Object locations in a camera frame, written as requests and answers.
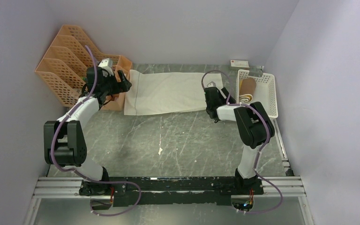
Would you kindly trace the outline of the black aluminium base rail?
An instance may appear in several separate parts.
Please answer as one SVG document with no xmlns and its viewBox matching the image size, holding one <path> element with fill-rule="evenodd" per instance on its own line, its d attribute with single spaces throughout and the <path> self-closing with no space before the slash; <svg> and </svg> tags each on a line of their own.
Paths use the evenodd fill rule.
<svg viewBox="0 0 360 225">
<path fill-rule="evenodd" d="M 102 194 L 83 194 L 86 183 L 76 177 L 42 177 L 33 198 L 101 200 L 113 207 L 158 204 L 204 204 L 231 206 L 259 197 L 305 197 L 300 177 L 266 177 L 252 187 L 238 190 L 235 179 L 221 177 L 113 177 Z"/>
</svg>

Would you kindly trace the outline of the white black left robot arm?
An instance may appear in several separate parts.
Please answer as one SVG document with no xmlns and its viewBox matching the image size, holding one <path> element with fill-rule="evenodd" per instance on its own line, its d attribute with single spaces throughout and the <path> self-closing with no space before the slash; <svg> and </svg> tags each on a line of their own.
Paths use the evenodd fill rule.
<svg viewBox="0 0 360 225">
<path fill-rule="evenodd" d="M 108 104 L 107 96 L 114 98 L 127 92 L 132 84 L 122 69 L 115 75 L 103 66 L 88 68 L 85 80 L 80 96 L 69 112 L 44 124 L 44 157 L 46 163 L 60 171 L 73 172 L 83 179 L 80 195 L 113 194 L 115 186 L 110 182 L 107 170 L 87 157 L 83 127 Z"/>
</svg>

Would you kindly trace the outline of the white terry towel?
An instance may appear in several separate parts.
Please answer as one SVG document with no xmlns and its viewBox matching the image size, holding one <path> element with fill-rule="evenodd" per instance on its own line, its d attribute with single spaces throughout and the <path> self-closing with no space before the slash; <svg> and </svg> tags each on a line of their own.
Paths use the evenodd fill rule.
<svg viewBox="0 0 360 225">
<path fill-rule="evenodd" d="M 201 85 L 204 73 L 130 71 L 124 115 L 143 116 L 201 111 L 206 108 Z"/>
</svg>

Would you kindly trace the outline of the orange plastic file organizer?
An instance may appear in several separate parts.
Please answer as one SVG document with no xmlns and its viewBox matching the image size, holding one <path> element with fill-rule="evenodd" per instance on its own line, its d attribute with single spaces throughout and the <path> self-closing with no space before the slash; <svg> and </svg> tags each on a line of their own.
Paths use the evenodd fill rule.
<svg viewBox="0 0 360 225">
<path fill-rule="evenodd" d="M 35 73 L 45 82 L 64 107 L 72 107 L 85 84 L 86 70 L 92 66 L 92 58 L 113 60 L 113 71 L 121 70 L 129 79 L 133 63 L 122 55 L 102 53 L 80 26 L 63 25 L 37 66 Z"/>
</svg>

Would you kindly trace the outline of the white red small box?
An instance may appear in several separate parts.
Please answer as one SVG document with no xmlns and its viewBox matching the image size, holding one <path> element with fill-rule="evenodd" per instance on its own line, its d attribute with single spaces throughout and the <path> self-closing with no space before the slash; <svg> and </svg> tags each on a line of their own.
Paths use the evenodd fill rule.
<svg viewBox="0 0 360 225">
<path fill-rule="evenodd" d="M 232 68 L 250 68 L 249 62 L 247 60 L 230 60 L 230 66 Z"/>
</svg>

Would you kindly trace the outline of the white perforated plastic basket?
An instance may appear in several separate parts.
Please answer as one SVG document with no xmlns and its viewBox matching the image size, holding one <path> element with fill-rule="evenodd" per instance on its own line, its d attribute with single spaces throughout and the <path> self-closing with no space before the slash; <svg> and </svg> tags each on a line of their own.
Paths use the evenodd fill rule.
<svg viewBox="0 0 360 225">
<path fill-rule="evenodd" d="M 237 103 L 240 102 L 240 83 L 247 78 L 253 78 L 256 81 L 256 89 L 250 103 L 261 102 L 267 115 L 272 119 L 276 119 L 278 117 L 278 106 L 275 76 L 273 74 L 258 73 L 244 69 L 238 70 L 235 97 Z"/>
</svg>

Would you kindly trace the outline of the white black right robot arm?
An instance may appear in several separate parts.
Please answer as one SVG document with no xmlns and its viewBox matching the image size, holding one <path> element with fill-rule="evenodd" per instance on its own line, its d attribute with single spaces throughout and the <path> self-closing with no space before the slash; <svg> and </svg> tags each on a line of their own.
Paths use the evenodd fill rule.
<svg viewBox="0 0 360 225">
<path fill-rule="evenodd" d="M 217 87 L 203 89 L 206 112 L 215 122 L 236 122 L 243 142 L 241 162 L 235 171 L 234 188 L 239 194 L 246 194 L 260 179 L 257 167 L 261 152 L 275 134 L 275 129 L 261 102 L 242 104 L 227 99 Z"/>
</svg>

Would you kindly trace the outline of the yellow brown bear towel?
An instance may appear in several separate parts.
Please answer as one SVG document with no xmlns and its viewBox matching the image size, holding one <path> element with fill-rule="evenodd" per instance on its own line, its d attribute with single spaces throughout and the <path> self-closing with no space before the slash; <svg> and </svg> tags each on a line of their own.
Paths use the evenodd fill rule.
<svg viewBox="0 0 360 225">
<path fill-rule="evenodd" d="M 255 79 L 251 77 L 240 81 L 239 100 L 241 103 L 249 103 L 253 100 L 256 86 L 257 84 Z"/>
</svg>

